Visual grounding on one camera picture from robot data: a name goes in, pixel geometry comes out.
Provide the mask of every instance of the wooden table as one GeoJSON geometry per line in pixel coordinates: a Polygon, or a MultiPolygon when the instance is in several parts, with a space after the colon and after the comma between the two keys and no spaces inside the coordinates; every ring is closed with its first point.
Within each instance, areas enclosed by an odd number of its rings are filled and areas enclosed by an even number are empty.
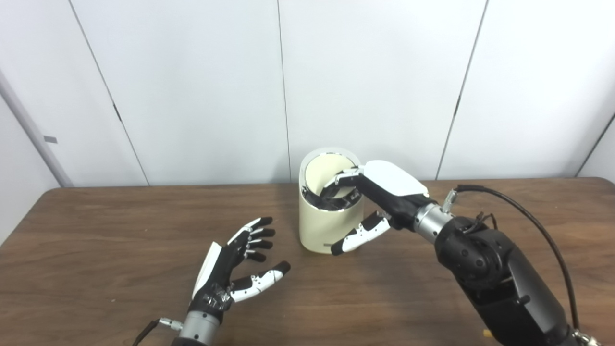
{"type": "MultiPolygon", "coordinates": [[[[443,200],[459,181],[425,182],[443,200]]],[[[566,259],[585,332],[615,344],[615,187],[602,179],[482,180],[522,203],[566,259]]],[[[340,257],[298,241],[294,184],[66,188],[47,192],[0,247],[0,345],[130,345],[152,319],[182,320],[212,241],[258,216],[278,233],[267,263],[290,273],[227,312],[215,345],[496,345],[433,247],[390,231],[340,257]]],[[[375,209],[366,204],[367,212],[375,209]]],[[[457,215],[494,212],[568,311],[555,257],[504,202],[461,195],[457,215]]],[[[158,327],[142,343],[169,345],[158,327]]]]}

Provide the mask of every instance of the wire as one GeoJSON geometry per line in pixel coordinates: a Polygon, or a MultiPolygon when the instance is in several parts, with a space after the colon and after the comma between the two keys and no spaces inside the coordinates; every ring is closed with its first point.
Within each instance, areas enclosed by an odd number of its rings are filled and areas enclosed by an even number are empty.
{"type": "Polygon", "coordinates": [[[160,322],[160,319],[150,322],[145,329],[137,335],[137,338],[132,343],[132,346],[137,346],[149,334],[149,332],[151,332],[158,325],[158,322],[160,322]]]}
{"type": "Polygon", "coordinates": [[[555,254],[555,258],[557,258],[557,262],[560,264],[561,273],[564,276],[564,282],[566,283],[566,289],[568,291],[568,300],[570,301],[570,313],[573,319],[573,327],[575,329],[579,329],[579,313],[577,311],[576,298],[574,296],[573,282],[572,282],[572,279],[570,278],[568,267],[566,266],[566,262],[564,262],[564,258],[561,256],[561,252],[559,248],[557,247],[557,245],[555,244],[555,241],[553,240],[553,238],[551,238],[551,235],[549,234],[549,232],[547,232],[547,230],[540,223],[540,221],[538,221],[538,219],[535,218],[529,211],[527,211],[527,209],[522,207],[521,204],[515,202],[512,198],[506,196],[505,194],[501,192],[492,190],[488,187],[484,187],[481,185],[459,185],[457,186],[457,188],[455,188],[455,191],[457,191],[458,193],[466,192],[466,191],[489,193],[491,195],[499,197],[503,199],[504,201],[508,202],[510,205],[512,205],[518,211],[520,211],[521,214],[523,214],[530,221],[532,221],[532,223],[536,226],[536,228],[538,228],[538,230],[542,233],[544,238],[547,240],[547,243],[549,244],[549,246],[551,247],[551,250],[553,250],[553,253],[555,254]]]}

